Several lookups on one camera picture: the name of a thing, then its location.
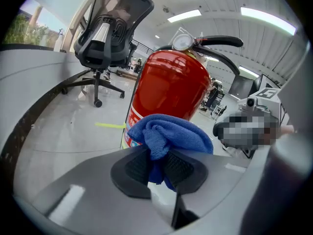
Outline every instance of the fluorescent light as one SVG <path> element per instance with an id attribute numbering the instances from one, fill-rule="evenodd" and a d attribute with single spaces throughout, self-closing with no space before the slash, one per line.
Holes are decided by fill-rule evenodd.
<path id="1" fill-rule="evenodd" d="M 219 62 L 218 59 L 213 58 L 213 57 L 205 57 L 207 60 L 211 60 L 211 61 L 215 61 L 215 62 Z"/>
<path id="2" fill-rule="evenodd" d="M 239 69 L 240 69 L 240 70 L 243 70 L 243 71 L 245 71 L 245 72 L 248 72 L 248 73 L 251 74 L 252 76 L 255 76 L 255 77 L 259 77 L 259 76 L 260 76 L 260 75 L 254 73 L 254 72 L 252 72 L 252 71 L 250 71 L 250 70 L 248 70 L 248 69 L 246 69 L 246 68 L 244 68 L 244 67 L 239 66 Z"/>
<path id="3" fill-rule="evenodd" d="M 233 94 L 229 94 L 229 95 L 231 95 L 231 96 L 232 96 L 232 97 L 234 97 L 235 99 L 240 100 L 240 98 L 238 98 L 238 97 L 234 96 Z"/>
<path id="4" fill-rule="evenodd" d="M 170 21 L 171 23 L 179 21 L 179 20 L 183 20 L 186 18 L 191 18 L 191 17 L 196 17 L 196 16 L 201 16 L 201 13 L 199 10 L 192 10 L 192 11 L 188 11 L 176 16 L 173 16 L 171 18 L 168 18 L 167 20 Z"/>
<path id="5" fill-rule="evenodd" d="M 276 16 L 273 16 L 271 14 L 265 13 L 263 11 L 241 7 L 241 15 L 252 17 L 252 18 L 257 18 L 257 19 L 263 20 L 265 22 L 271 23 L 271 24 L 287 31 L 292 36 L 295 34 L 296 28 L 294 26 L 292 26 L 290 23 L 288 23 L 288 22 L 286 22 L 286 21 L 284 21 L 284 20 L 282 20 Z"/>

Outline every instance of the blue cloth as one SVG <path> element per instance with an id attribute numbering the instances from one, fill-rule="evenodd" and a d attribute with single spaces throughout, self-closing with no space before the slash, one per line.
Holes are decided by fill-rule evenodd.
<path id="1" fill-rule="evenodd" d="M 128 135 L 136 142 L 146 144 L 154 161 L 149 181 L 161 184 L 164 180 L 168 188 L 175 190 L 162 170 L 162 158 L 172 147 L 213 153 L 213 144 L 208 135 L 184 119 L 164 114 L 152 114 L 137 122 Z"/>

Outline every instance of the yellow tape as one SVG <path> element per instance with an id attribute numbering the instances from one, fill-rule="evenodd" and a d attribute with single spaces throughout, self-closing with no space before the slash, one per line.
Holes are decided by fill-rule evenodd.
<path id="1" fill-rule="evenodd" d="M 117 129 L 124 129 L 126 127 L 126 123 L 123 123 L 123 125 L 109 124 L 109 123 L 95 123 L 94 125 L 101 126 L 101 127 L 108 127 L 108 128 L 117 128 Z"/>

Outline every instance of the ceiling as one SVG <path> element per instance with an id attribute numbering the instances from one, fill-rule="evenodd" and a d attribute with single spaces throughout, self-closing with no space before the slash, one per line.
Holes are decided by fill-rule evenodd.
<path id="1" fill-rule="evenodd" d="M 241 48 L 210 46 L 257 74 L 265 74 L 276 83 L 284 84 L 292 75 L 296 64 L 304 55 L 307 38 L 302 26 L 283 0 L 152 0 L 154 10 L 143 20 L 135 32 L 145 45 L 162 46 L 169 43 L 179 27 L 194 37 L 228 35 L 243 40 Z M 277 16 L 297 28 L 294 36 L 267 22 L 244 17 L 241 7 L 258 9 Z M 170 23 L 167 18 L 190 10 L 199 9 L 202 16 Z M 221 62 L 208 62 L 212 77 L 223 82 L 229 90 L 234 74 Z"/>

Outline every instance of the office chair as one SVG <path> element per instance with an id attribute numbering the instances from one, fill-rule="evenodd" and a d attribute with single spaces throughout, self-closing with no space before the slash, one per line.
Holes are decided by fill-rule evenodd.
<path id="1" fill-rule="evenodd" d="M 151 0 L 95 0 L 87 27 L 74 43 L 75 56 L 95 73 L 95 77 L 67 84 L 62 93 L 68 93 L 68 87 L 94 85 L 96 107 L 102 105 L 98 99 L 99 85 L 121 92 L 120 98 L 124 98 L 125 92 L 100 79 L 100 74 L 109 66 L 128 65 L 135 50 L 131 43 L 134 30 L 153 8 Z"/>

